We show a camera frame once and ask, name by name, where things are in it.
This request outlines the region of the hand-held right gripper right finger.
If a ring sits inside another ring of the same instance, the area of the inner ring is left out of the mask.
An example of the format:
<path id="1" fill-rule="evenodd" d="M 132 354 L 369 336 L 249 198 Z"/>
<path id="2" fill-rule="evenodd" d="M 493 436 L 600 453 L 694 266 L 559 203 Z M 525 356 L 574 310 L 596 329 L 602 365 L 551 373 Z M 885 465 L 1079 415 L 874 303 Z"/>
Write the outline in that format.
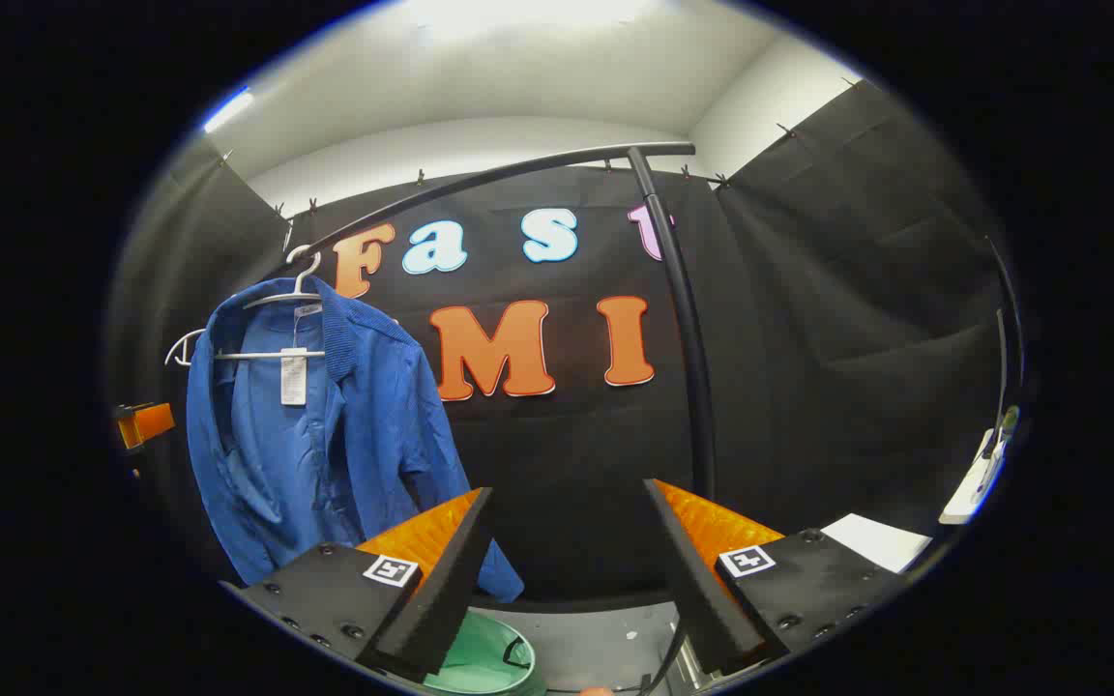
<path id="1" fill-rule="evenodd" d="M 655 478 L 642 492 L 659 525 L 664 581 L 704 672 L 731 675 L 808 651 L 902 584 L 822 530 L 780 535 Z"/>

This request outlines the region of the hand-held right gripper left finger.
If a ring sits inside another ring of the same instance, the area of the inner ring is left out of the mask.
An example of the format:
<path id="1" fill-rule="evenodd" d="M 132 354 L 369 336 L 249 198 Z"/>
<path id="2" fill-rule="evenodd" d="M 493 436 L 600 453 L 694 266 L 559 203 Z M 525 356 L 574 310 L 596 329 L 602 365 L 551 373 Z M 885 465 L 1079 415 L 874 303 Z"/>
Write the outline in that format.
<path id="1" fill-rule="evenodd" d="M 492 514 L 492 488 L 482 486 L 356 547 L 317 543 L 246 589 L 222 588 L 346 668 L 422 682 L 463 623 Z"/>

